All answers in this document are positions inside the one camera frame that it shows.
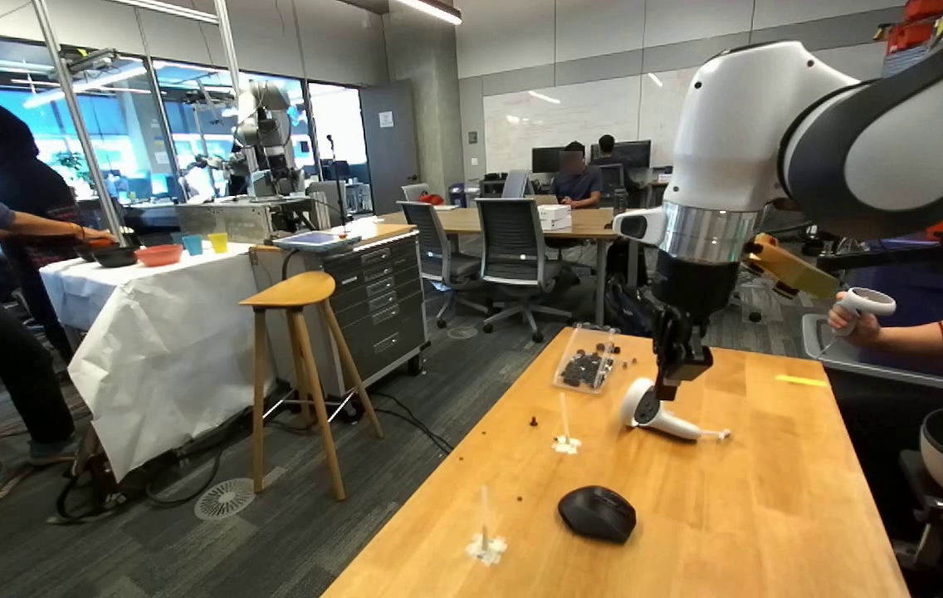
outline cup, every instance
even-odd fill
[[[219,233],[210,233],[210,248],[213,248],[213,251],[229,251],[229,233],[221,233],[221,230],[219,230]]]
[[[178,244],[185,248],[185,254],[201,254],[201,235],[178,235]]]

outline robotic arm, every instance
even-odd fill
[[[880,240],[943,218],[943,31],[932,42],[921,62],[868,82],[803,42],[736,47],[697,68],[663,204],[614,218],[656,244],[655,286],[626,292],[656,344],[656,381],[632,403],[632,424],[647,424],[638,413],[656,413],[709,364],[707,320],[728,304],[778,187],[839,235]]]

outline white sheet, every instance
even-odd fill
[[[57,312],[88,330],[71,377],[92,413],[112,476],[213,431],[251,399],[251,296],[244,251],[162,269],[61,262]]]

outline wooden stool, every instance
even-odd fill
[[[312,342],[310,342],[310,330],[306,330],[306,307],[310,304],[321,304],[326,330],[330,330],[330,335],[340,347],[342,373],[351,381],[359,403],[365,406],[365,415],[371,419],[376,435],[382,435],[371,399],[368,399],[365,381],[359,374],[359,364],[351,362],[351,351],[350,351],[346,335],[340,330],[340,320],[332,312],[332,303],[330,303],[332,292],[334,292],[334,278],[330,271],[298,271],[291,278],[281,278],[281,281],[243,299],[243,304],[249,304],[251,314],[255,314],[255,333],[251,333],[255,335],[251,340],[251,435],[249,435],[249,441],[251,441],[251,454],[249,454],[251,491],[261,491],[261,476],[264,476],[264,381],[261,377],[270,373],[264,369],[264,358],[270,358],[264,312],[270,307],[281,307],[286,320],[288,320],[298,388],[310,393],[315,424],[319,424],[319,439],[326,441],[326,457],[330,457],[330,470],[332,470],[332,485],[334,485],[340,499],[346,499],[346,485],[342,485],[342,470],[340,470],[326,393],[319,384],[319,369],[315,369],[315,354],[312,354]]]

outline desk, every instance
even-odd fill
[[[620,393],[647,374],[649,342],[620,335],[603,396],[568,393],[578,454],[551,449],[561,431],[551,381],[561,333],[394,519],[334,578],[330,598],[406,593],[907,593],[860,460],[848,441],[823,369],[717,347],[717,364],[671,406],[728,446],[677,446],[620,431]],[[465,547],[482,523],[507,541],[497,564]],[[626,544],[570,533],[559,500],[610,485],[638,508]]]
[[[71,258],[43,281],[61,320],[85,330],[71,377],[116,479],[249,406],[251,320],[240,299],[255,286],[243,248],[160,269]]]
[[[599,289],[594,289],[594,321],[603,321],[603,278],[607,278],[607,244],[620,240],[610,227],[614,210],[570,210],[570,230],[541,230],[545,240],[580,240],[599,244]],[[439,210],[442,230],[448,235],[478,235],[478,210]]]

